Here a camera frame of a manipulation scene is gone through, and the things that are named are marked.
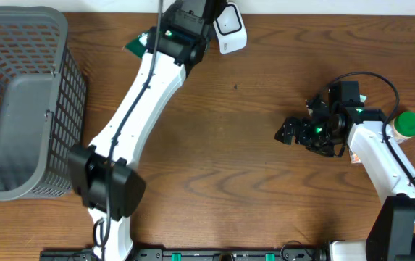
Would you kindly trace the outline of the orange white small packet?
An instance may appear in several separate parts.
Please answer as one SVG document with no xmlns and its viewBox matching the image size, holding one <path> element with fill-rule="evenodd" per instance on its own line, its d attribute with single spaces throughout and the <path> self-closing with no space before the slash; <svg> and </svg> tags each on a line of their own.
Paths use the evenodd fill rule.
<svg viewBox="0 0 415 261">
<path fill-rule="evenodd" d="M 357 156 L 357 154 L 353 153 L 352 151 L 349 151 L 349 156 L 352 164 L 361 164 L 361 160 Z"/>
</svg>

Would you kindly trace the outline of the green lid white jar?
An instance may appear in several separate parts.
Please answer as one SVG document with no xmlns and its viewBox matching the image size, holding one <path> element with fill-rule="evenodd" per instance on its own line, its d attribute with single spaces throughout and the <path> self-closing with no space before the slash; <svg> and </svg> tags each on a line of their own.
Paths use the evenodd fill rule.
<svg viewBox="0 0 415 261">
<path fill-rule="evenodd" d="M 415 137 L 415 112 L 400 113 L 390 121 L 393 138 L 398 144 Z"/>
</svg>

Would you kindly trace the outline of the green 3M product pouch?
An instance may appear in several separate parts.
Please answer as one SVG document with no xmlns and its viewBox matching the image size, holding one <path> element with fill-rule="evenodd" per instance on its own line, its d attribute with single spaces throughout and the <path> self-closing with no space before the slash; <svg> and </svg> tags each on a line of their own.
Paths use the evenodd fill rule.
<svg viewBox="0 0 415 261">
<path fill-rule="evenodd" d="M 130 43 L 127 43 L 124 47 L 124 51 L 128 51 L 141 59 L 146 52 L 146 44 L 148 40 L 148 32 L 141 33 L 134 38 Z"/>
</svg>

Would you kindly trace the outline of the light green wipes pack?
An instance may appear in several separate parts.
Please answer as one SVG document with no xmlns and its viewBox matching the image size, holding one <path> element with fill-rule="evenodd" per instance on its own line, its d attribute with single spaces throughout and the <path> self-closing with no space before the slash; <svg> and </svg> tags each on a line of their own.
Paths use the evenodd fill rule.
<svg viewBox="0 0 415 261">
<path fill-rule="evenodd" d="M 360 101 L 362 103 L 364 103 L 366 101 L 366 99 L 367 99 L 367 97 L 365 95 L 360 95 L 359 98 L 360 98 Z"/>
</svg>

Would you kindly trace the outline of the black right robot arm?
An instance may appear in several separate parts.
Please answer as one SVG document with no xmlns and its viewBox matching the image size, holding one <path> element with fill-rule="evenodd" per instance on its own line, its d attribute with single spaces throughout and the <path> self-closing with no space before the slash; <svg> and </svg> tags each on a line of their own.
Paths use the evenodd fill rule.
<svg viewBox="0 0 415 261">
<path fill-rule="evenodd" d="M 379 109 L 361 101 L 307 103 L 309 118 L 288 117 L 275 134 L 284 144 L 335 157 L 342 145 L 360 160 L 382 208 L 366 239 L 333 241 L 313 260 L 415 260 L 415 169 Z"/>
</svg>

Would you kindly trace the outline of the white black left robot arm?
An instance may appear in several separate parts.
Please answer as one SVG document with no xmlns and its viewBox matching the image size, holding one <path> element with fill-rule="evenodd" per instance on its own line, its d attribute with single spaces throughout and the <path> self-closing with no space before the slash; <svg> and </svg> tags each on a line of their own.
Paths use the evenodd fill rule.
<svg viewBox="0 0 415 261">
<path fill-rule="evenodd" d="M 143 148 L 167 102 L 202 61 L 226 6 L 220 0 L 174 1 L 167 9 L 159 3 L 156 25 L 125 46 L 141 58 L 129 91 L 88 146 L 70 149 L 68 173 L 93 220 L 96 260 L 130 256 L 130 218 L 146 189 L 136 171 Z"/>
</svg>

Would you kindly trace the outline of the white cube barcode scanner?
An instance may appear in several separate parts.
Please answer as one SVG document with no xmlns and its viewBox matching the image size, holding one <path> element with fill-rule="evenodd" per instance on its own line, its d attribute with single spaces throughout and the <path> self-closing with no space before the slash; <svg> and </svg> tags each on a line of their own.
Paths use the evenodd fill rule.
<svg viewBox="0 0 415 261">
<path fill-rule="evenodd" d="M 248 39 L 246 27 L 236 3 L 228 1 L 213 25 L 221 54 L 229 54 L 246 46 Z"/>
</svg>

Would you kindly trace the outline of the grey plastic shopping basket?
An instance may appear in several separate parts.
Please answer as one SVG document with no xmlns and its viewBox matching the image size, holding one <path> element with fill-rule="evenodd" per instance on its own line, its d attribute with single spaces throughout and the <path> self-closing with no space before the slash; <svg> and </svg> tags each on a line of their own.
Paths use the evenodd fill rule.
<svg viewBox="0 0 415 261">
<path fill-rule="evenodd" d="M 87 85 L 50 7 L 0 7 L 0 201 L 55 198 L 72 182 Z"/>
</svg>

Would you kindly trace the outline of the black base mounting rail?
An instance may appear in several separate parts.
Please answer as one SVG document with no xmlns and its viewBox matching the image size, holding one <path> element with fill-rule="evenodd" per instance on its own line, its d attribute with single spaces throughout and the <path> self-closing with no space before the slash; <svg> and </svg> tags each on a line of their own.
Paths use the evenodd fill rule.
<svg viewBox="0 0 415 261">
<path fill-rule="evenodd" d="M 318 251 L 314 256 L 313 249 L 285 248 L 284 250 L 163 250 L 163 249 L 136 249 L 132 250 L 130 257 L 126 260 L 135 261 L 303 261 L 303 260 L 328 260 L 323 251 Z M 59 260 L 100 260 L 91 249 L 70 250 L 70 251 L 42 251 L 38 260 L 59 261 Z"/>
</svg>

